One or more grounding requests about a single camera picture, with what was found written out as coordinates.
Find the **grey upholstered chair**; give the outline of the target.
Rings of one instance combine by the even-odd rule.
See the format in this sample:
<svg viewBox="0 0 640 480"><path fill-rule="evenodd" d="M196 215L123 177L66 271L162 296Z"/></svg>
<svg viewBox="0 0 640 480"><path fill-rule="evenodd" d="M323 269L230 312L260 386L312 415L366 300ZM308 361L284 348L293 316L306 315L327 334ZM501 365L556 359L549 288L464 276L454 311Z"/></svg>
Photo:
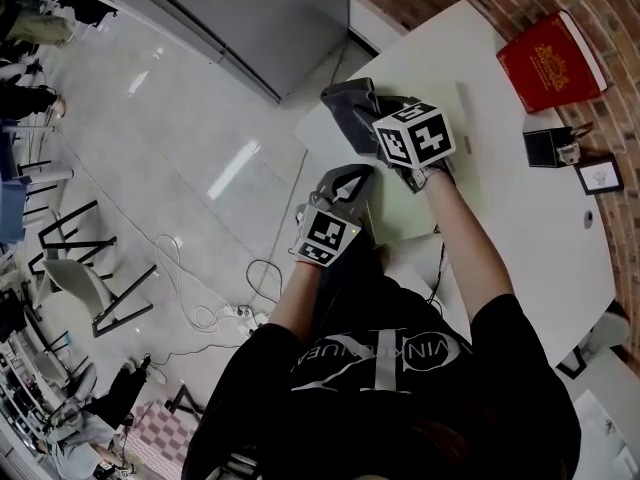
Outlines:
<svg viewBox="0 0 640 480"><path fill-rule="evenodd" d="M556 369L575 380L587 368L588 362L599 352L623 345L630 333L629 318L622 306L613 300L589 332L556 365Z"/></svg>

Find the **black pen holder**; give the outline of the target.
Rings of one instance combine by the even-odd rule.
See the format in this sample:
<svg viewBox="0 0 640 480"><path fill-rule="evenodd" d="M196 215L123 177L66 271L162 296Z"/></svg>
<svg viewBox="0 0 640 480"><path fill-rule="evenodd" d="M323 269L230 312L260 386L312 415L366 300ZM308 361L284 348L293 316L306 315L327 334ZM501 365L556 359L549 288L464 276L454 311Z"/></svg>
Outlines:
<svg viewBox="0 0 640 480"><path fill-rule="evenodd" d="M565 163L560 159L558 149L569 144L569 127L548 128L523 133L527 161L534 168L561 168Z"/></svg>

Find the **grey waist pack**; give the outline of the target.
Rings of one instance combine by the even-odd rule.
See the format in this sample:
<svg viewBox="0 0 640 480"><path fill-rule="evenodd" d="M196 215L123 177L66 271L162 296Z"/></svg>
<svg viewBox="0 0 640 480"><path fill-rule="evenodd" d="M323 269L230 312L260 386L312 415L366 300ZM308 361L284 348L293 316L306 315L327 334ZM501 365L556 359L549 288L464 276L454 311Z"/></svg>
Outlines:
<svg viewBox="0 0 640 480"><path fill-rule="evenodd" d="M262 480L254 450L231 453L219 467L216 480Z"/></svg>

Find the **person's black trousers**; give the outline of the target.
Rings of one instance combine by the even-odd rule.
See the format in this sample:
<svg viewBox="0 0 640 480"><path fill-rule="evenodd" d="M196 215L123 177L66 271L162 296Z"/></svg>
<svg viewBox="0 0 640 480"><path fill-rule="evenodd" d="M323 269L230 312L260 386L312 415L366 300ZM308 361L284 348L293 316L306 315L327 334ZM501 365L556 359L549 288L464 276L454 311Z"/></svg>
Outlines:
<svg viewBox="0 0 640 480"><path fill-rule="evenodd" d="M369 285L383 276L383 263L373 239L358 235L332 265L322 270L313 308L312 333L320 330L334 305L352 291L367 292Z"/></svg>

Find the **red book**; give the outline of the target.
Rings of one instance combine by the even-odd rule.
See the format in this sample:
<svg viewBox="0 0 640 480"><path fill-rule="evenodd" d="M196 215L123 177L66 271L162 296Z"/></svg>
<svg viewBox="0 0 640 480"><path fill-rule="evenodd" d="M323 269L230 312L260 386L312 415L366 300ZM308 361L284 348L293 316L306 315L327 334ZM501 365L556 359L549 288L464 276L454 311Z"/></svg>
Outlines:
<svg viewBox="0 0 640 480"><path fill-rule="evenodd" d="M531 25L496 57L529 114L595 99L608 89L593 51L564 10Z"/></svg>

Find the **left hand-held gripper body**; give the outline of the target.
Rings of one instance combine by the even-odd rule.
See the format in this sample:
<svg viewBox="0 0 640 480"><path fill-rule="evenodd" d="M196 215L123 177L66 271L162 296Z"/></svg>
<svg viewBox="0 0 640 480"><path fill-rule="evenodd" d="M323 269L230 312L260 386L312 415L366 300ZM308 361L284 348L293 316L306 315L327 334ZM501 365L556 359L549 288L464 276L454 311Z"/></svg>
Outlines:
<svg viewBox="0 0 640 480"><path fill-rule="evenodd" d="M368 217L368 201L361 196L347 202L314 191L298 207L297 235L289 252L298 261L329 267L365 231Z"/></svg>

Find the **white side table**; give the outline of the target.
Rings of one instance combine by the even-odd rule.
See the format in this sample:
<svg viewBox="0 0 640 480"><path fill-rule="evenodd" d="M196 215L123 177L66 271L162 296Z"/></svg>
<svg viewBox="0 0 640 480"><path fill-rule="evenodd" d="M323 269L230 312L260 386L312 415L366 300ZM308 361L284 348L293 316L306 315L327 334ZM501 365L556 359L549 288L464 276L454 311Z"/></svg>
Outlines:
<svg viewBox="0 0 640 480"><path fill-rule="evenodd" d="M574 408L581 427L574 480L640 480L640 461L590 390L576 399Z"/></svg>

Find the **person's left forearm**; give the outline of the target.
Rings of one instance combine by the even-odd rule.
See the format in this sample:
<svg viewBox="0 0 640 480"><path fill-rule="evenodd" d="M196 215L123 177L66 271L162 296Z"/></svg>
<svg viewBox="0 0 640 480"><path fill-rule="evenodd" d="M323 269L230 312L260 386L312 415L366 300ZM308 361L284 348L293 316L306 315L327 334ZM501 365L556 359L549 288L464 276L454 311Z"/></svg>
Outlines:
<svg viewBox="0 0 640 480"><path fill-rule="evenodd" d="M321 276L322 269L317 265L297 262L269 322L289 330L301 341L306 341L311 333Z"/></svg>

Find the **pale green folder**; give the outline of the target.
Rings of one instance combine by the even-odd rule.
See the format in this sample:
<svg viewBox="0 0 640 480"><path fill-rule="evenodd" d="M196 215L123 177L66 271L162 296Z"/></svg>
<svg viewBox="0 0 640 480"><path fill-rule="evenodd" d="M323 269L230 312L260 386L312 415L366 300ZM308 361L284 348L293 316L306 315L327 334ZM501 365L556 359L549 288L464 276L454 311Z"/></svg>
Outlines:
<svg viewBox="0 0 640 480"><path fill-rule="evenodd" d="M414 96L442 108L457 146L456 152L447 159L447 164L469 207L474 211L480 210L480 178L471 151L460 85L454 81L431 78L408 85L392 84L384 87L383 91ZM369 215L377 244L413 239L433 232L435 221L428 204L412 194L400 177L381 161L358 155L324 104L317 105L299 122L296 135L310 155L326 170L351 163L368 163L376 168Z"/></svg>

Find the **black picture frame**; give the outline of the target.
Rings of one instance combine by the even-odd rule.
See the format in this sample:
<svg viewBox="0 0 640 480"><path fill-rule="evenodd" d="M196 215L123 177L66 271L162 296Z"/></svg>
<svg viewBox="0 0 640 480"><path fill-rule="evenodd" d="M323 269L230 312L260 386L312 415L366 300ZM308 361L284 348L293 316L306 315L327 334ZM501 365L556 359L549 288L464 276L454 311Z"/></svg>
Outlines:
<svg viewBox="0 0 640 480"><path fill-rule="evenodd" d="M613 154L581 162L574 168L586 195L618 192L625 188Z"/></svg>

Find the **black metal leg frame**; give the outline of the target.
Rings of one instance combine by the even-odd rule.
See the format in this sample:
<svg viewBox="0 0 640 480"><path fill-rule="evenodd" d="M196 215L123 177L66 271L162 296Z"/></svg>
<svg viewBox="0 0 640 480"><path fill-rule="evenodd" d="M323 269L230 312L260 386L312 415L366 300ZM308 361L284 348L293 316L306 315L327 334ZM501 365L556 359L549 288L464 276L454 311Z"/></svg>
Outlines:
<svg viewBox="0 0 640 480"><path fill-rule="evenodd" d="M66 255L73 250L85 250L85 253L78 258L82 264L92 266L92 260L102 251L117 243L117 238L75 240L79 232L79 227L75 226L68 232L64 231L64 226L75 222L79 217L98 207L98 201L93 200L83 206L71 211L62 217L54 217L51 224L46 225L38 232L38 241L41 251L28 261L29 273L39 278L45 274L43 269L37 269L37 265L44 265L46 259L65 259Z"/></svg>

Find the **person's right forearm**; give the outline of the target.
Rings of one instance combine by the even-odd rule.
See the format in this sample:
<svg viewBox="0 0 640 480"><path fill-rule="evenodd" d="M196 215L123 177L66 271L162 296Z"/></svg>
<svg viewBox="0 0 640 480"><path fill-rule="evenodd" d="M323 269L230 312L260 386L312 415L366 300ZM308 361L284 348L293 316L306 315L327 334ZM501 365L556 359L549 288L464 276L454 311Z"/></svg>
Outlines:
<svg viewBox="0 0 640 480"><path fill-rule="evenodd" d="M424 191L448 251L468 319L472 321L491 301L514 293L509 273L493 242L446 172L430 171Z"/></svg>

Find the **blue table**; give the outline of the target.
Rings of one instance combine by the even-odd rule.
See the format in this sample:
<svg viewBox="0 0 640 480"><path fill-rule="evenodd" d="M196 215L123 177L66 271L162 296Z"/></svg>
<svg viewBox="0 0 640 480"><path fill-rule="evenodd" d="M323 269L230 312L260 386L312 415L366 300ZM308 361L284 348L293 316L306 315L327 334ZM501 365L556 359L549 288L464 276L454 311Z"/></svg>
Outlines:
<svg viewBox="0 0 640 480"><path fill-rule="evenodd" d="M24 208L27 187L17 175L9 135L0 130L0 242L16 243L24 238Z"/></svg>

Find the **person's black printed t-shirt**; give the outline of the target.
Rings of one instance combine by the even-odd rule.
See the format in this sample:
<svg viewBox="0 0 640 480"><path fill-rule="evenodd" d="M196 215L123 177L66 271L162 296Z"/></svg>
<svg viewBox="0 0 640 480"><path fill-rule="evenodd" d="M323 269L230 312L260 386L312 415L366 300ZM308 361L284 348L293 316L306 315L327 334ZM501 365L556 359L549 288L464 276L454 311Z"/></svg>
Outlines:
<svg viewBox="0 0 640 480"><path fill-rule="evenodd" d="M581 430L518 300L457 334L380 273L324 286L309 342L260 327L232 356L182 480L248 453L264 480L570 480Z"/></svg>

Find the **pink checked cloth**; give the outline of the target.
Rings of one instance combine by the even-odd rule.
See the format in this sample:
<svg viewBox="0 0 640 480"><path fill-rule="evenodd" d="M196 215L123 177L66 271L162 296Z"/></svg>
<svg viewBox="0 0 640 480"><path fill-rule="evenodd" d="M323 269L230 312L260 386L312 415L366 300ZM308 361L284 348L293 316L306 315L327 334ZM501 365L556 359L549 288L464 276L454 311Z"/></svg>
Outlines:
<svg viewBox="0 0 640 480"><path fill-rule="evenodd" d="M133 409L133 425L125 451L165 478L178 478L187 456L196 423L172 414L160 400L145 402Z"/></svg>

